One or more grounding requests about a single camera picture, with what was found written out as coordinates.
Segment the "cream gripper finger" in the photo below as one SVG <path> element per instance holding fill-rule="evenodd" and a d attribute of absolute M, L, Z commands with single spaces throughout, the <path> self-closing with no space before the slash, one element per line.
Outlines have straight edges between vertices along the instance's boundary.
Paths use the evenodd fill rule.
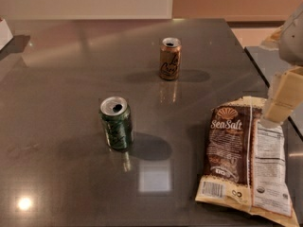
<path fill-rule="evenodd" d="M 266 122 L 283 123 L 302 102 L 303 68 L 294 66 L 273 76 L 262 117 Z"/>

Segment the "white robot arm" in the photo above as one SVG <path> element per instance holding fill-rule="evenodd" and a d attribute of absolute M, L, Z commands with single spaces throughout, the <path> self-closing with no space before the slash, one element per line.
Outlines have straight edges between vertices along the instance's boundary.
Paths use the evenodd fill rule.
<path fill-rule="evenodd" d="M 286 20 L 276 41 L 279 57 L 292 68 L 273 76 L 261 116 L 266 128 L 282 125 L 303 101 L 303 4 Z"/>

